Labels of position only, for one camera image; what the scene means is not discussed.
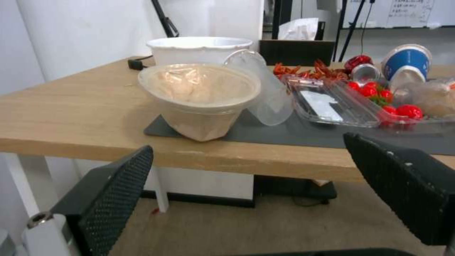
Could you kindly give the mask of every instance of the black mat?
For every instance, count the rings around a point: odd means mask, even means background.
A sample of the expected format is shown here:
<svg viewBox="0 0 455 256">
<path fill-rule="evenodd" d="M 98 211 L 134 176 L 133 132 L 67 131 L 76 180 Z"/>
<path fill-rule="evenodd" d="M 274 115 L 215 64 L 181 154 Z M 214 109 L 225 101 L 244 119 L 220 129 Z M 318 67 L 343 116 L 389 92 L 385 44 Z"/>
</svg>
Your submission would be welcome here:
<svg viewBox="0 0 455 256">
<path fill-rule="evenodd" d="M 286 122 L 276 126 L 261 124 L 248 110 L 244 110 L 226 136 L 225 141 L 251 142 L 313 146 L 324 148 L 344 148 L 343 134 L 360 133 L 402 147 L 418 148 L 429 154 L 455 155 L 455 132 L 421 134 L 396 134 L 383 129 L 353 128 L 342 125 L 312 123 L 293 113 Z M 162 116 L 157 117 L 147 128 L 146 135 L 182 137 L 172 129 Z"/>
</svg>

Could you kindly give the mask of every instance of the plastic bag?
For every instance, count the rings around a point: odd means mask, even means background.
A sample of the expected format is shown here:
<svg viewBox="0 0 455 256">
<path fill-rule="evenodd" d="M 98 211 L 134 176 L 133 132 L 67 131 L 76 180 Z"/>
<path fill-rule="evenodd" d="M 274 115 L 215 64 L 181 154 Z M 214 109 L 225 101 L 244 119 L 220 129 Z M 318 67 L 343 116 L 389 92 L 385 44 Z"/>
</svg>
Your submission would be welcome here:
<svg viewBox="0 0 455 256">
<path fill-rule="evenodd" d="M 401 85 L 394 91 L 395 104 L 417 105 L 431 118 L 452 118 L 455 116 L 455 77 Z"/>
</svg>

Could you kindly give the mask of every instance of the red tomato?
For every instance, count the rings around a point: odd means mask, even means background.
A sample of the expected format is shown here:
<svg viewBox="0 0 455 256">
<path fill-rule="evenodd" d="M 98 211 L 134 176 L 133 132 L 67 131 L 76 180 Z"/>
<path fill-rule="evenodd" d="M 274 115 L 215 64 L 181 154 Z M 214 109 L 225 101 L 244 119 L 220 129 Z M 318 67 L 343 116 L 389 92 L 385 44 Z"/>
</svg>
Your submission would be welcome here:
<svg viewBox="0 0 455 256">
<path fill-rule="evenodd" d="M 424 116 L 422 110 L 416 105 L 399 106 L 396 112 L 399 116 L 407 116 L 416 120 L 420 120 Z"/>
<path fill-rule="evenodd" d="M 382 90 L 379 92 L 379 95 L 385 99 L 388 103 L 391 103 L 393 100 L 393 94 L 389 90 Z"/>
<path fill-rule="evenodd" d="M 389 125 L 393 124 L 397 119 L 396 109 L 392 106 L 383 106 L 382 109 L 385 110 L 390 115 L 383 115 L 383 114 L 379 115 L 379 118 L 382 120 L 381 125 L 389 126 Z"/>
<path fill-rule="evenodd" d="M 378 91 L 374 87 L 363 86 L 359 89 L 359 93 L 365 97 L 371 97 L 378 94 Z"/>
<path fill-rule="evenodd" d="M 372 87 L 374 89 L 376 89 L 377 86 L 378 84 L 376 82 L 368 82 L 364 85 L 364 87 Z"/>
<path fill-rule="evenodd" d="M 397 114 L 397 110 L 392 106 L 383 106 L 382 109 L 385 110 L 389 114 L 392 114 L 392 115 Z"/>
<path fill-rule="evenodd" d="M 354 89 L 355 91 L 358 91 L 360 89 L 359 84 L 356 82 L 349 82 L 348 86 L 351 87 L 352 89 Z"/>
</svg>

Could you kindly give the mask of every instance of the white bowl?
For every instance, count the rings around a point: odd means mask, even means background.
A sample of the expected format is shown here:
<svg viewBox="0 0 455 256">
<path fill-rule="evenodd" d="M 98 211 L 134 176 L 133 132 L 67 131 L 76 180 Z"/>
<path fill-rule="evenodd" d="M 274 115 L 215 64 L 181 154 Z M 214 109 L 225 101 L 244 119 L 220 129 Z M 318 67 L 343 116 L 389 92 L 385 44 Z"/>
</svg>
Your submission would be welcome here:
<svg viewBox="0 0 455 256">
<path fill-rule="evenodd" d="M 219 63 L 253 41 L 232 37 L 170 37 L 147 42 L 157 65 L 182 63 Z"/>
<path fill-rule="evenodd" d="M 138 79 L 166 122 L 197 141 L 226 135 L 261 91 L 257 76 L 217 64 L 155 66 Z"/>
</svg>

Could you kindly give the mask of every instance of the tissue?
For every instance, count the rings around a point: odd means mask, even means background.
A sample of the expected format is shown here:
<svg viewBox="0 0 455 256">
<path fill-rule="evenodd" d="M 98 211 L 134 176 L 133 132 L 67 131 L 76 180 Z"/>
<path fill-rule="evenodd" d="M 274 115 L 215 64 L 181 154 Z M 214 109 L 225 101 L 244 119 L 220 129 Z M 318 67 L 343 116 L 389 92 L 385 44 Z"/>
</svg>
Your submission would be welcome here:
<svg viewBox="0 0 455 256">
<path fill-rule="evenodd" d="M 279 40 L 314 40 L 318 32 L 318 18 L 292 20 L 280 26 Z"/>
</svg>

